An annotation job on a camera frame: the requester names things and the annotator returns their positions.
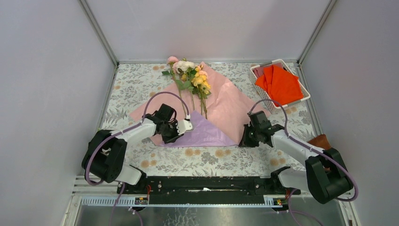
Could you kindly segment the pink and purple wrapping paper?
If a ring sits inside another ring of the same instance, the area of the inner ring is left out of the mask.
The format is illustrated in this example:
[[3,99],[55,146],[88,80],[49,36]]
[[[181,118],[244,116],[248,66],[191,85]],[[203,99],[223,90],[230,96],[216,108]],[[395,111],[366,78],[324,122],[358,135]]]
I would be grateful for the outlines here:
[[192,131],[185,132],[174,143],[165,144],[161,135],[151,137],[151,141],[163,147],[222,147],[238,145],[244,132],[244,124],[250,119],[247,113],[255,102],[241,92],[228,78],[214,71],[202,63],[204,71],[208,73],[211,95],[207,98],[207,119],[200,114],[200,101],[194,97],[193,110],[190,94],[182,92],[180,101],[174,94],[178,93],[175,83],[164,89],[164,93],[156,96],[151,102],[145,102],[131,114],[134,121],[140,121],[144,113],[152,114],[162,104],[174,108],[177,120],[185,118],[185,106],[189,107]]

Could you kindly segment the yellow fake flower bunch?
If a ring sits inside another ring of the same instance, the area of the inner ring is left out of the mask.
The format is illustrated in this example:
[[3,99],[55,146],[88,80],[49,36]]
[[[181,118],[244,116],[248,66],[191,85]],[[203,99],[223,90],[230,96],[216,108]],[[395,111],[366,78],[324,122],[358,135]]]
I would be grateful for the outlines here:
[[200,102],[200,112],[207,119],[207,98],[211,95],[211,86],[208,81],[208,73],[203,70],[202,65],[188,67],[183,72],[184,89],[191,92],[192,96],[196,95]]

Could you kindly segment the white fake flower stem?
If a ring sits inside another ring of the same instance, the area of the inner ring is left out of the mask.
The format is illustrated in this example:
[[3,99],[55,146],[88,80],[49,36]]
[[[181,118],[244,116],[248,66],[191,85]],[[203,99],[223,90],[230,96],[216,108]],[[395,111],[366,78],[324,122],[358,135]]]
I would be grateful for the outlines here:
[[183,90],[190,93],[192,107],[193,110],[195,110],[194,94],[198,93],[197,89],[199,85],[197,66],[193,62],[181,60],[175,63],[174,67],[179,74],[179,78],[183,82]]

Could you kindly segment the pink fake flower stem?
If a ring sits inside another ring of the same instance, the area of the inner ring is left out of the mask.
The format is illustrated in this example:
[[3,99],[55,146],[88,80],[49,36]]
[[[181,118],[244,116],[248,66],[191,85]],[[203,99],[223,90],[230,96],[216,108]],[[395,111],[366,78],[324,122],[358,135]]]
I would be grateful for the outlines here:
[[167,59],[167,64],[170,66],[170,69],[162,71],[162,75],[165,76],[171,76],[172,80],[177,86],[178,89],[178,95],[180,98],[182,98],[182,90],[183,90],[183,82],[179,78],[179,74],[177,73],[176,68],[174,67],[175,63],[177,63],[179,59],[175,56],[170,56]]

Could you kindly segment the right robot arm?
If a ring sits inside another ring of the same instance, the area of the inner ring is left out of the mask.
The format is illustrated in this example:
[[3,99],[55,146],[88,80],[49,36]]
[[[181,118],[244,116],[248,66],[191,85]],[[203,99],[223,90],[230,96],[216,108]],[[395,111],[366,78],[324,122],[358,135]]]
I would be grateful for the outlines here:
[[282,167],[271,173],[270,188],[281,194],[288,188],[309,192],[321,204],[331,200],[344,201],[340,196],[354,190],[348,201],[358,197],[359,188],[349,174],[340,153],[311,145],[293,135],[279,124],[271,124],[262,111],[249,112],[250,122],[244,126],[240,147],[258,147],[267,144],[301,163],[305,169]]

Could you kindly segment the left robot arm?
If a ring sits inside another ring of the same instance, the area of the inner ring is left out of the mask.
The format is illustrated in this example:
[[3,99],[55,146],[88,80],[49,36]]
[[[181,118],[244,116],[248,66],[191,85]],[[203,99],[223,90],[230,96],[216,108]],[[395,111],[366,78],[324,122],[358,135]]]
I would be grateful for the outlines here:
[[132,192],[139,194],[145,190],[145,173],[137,167],[125,162],[128,145],[134,145],[144,139],[161,135],[166,143],[173,143],[183,136],[178,130],[176,110],[166,104],[152,114],[147,113],[144,121],[121,131],[99,130],[88,144],[88,150],[81,166],[85,171],[85,179],[93,174],[101,182],[114,181],[128,184]]

